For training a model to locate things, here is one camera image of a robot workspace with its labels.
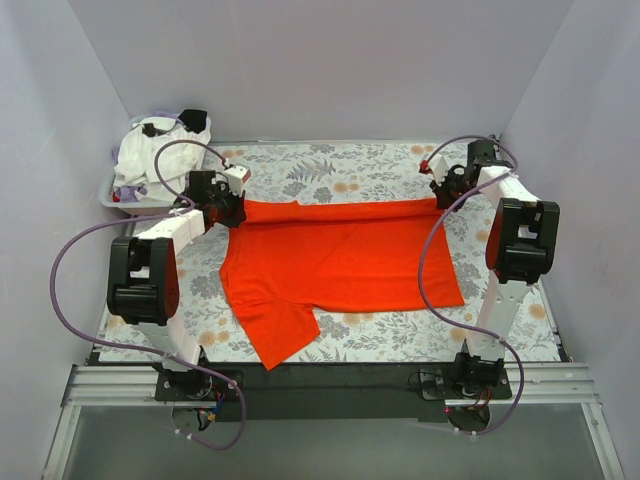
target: wall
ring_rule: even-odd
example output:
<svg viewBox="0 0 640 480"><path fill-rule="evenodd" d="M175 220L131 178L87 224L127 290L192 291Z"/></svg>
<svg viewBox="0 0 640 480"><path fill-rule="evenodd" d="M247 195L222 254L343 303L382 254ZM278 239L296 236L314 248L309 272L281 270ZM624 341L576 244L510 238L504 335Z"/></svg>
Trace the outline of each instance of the wall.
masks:
<svg viewBox="0 0 640 480"><path fill-rule="evenodd" d="M545 279L587 361L627 478L640 478L640 5L576 0L506 129L522 177L561 208Z"/></svg>
<svg viewBox="0 0 640 480"><path fill-rule="evenodd" d="M48 297L51 263L79 229L104 221L97 188L127 114L64 0L0 0L0 478L40 478L71 364L90 346ZM62 267L64 310L95 333L114 232Z"/></svg>
<svg viewBox="0 0 640 480"><path fill-rule="evenodd" d="M217 139L502 132L572 0L69 0L132 115Z"/></svg>

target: orange cloth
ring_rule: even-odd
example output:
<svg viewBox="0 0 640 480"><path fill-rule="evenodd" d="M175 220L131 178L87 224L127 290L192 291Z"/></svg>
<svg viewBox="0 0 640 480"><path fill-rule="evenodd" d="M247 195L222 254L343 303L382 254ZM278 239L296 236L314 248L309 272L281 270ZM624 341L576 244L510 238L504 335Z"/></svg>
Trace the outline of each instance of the orange cloth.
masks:
<svg viewBox="0 0 640 480"><path fill-rule="evenodd" d="M220 277L227 300L271 370L319 333L313 307L334 312L424 308L418 260L441 211L435 199L305 205L245 201ZM464 305L444 229L424 268L435 306Z"/></svg>

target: robotic arm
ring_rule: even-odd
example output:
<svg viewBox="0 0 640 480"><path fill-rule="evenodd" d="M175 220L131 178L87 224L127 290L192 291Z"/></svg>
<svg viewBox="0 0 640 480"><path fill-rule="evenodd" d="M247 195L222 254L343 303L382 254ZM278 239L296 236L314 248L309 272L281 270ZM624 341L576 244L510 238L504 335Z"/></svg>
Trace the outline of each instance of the robotic arm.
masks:
<svg viewBox="0 0 640 480"><path fill-rule="evenodd" d="M509 170L506 162L496 158L490 141L470 143L467 158L466 166L451 168L442 156L429 165L421 164L420 173L433 175L430 187L438 207L448 208L475 186ZM491 201L496 216L485 256L488 288L476 326L507 338L531 286L551 269L560 209L557 203L532 195L516 176L480 191ZM504 346L497 339L472 331L456 356L454 372L460 383L481 390L497 385L503 367Z"/></svg>
<svg viewBox="0 0 640 480"><path fill-rule="evenodd" d="M160 221L136 237L118 237L111 244L107 306L114 315L141 331L151 344L189 363L206 366L204 349L187 332L176 315L180 299L176 256L215 223L237 227L246 219L244 184L248 168L231 165L223 173L196 170L189 173L185 195L196 208ZM211 377L162 359L159 370L172 387L200 397Z"/></svg>

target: pile of clothes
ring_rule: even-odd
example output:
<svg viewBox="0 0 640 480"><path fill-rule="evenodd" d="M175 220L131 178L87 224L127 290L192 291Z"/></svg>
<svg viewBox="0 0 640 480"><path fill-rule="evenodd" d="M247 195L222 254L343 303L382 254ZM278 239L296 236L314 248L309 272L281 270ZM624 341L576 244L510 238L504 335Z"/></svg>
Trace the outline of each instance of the pile of clothes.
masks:
<svg viewBox="0 0 640 480"><path fill-rule="evenodd" d="M135 122L114 152L113 200L116 202L173 202L175 195L160 183L154 159L158 150L173 140L196 140L209 143L211 119L204 110L184 110L180 115L160 113ZM186 176L202 167L205 150L193 144L177 144L160 155L158 167L162 178L176 192L184 191Z"/></svg>

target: floral tablecloth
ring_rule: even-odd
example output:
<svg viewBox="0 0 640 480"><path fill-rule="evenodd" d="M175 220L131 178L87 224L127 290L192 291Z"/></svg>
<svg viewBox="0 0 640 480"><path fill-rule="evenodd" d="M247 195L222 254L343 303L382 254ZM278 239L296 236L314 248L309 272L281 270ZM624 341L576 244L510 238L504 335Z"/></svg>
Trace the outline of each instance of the floral tablecloth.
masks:
<svg viewBox="0 0 640 480"><path fill-rule="evenodd" d="M303 204L384 202L432 196L428 179L417 172L435 144L263 144L217 147L232 162L251 168L247 198L266 202L298 200ZM444 152L451 163L465 163L466 145ZM205 157L205 167L217 166ZM464 307L443 313L473 324L480 311L488 271L484 251L493 221L491 204L482 196L468 200L446 221L446 232ZM187 329L213 362L257 362L258 356L226 302L219 277L228 230L216 226L180 254L180 314ZM452 328L427 311L342 314L316 311L321 334L291 362L450 361L465 330ZM148 344L145 337L112 317L108 340ZM537 287L527 295L509 341L524 361L559 361L552 328ZM105 348L101 361L149 361L152 355Z"/></svg>

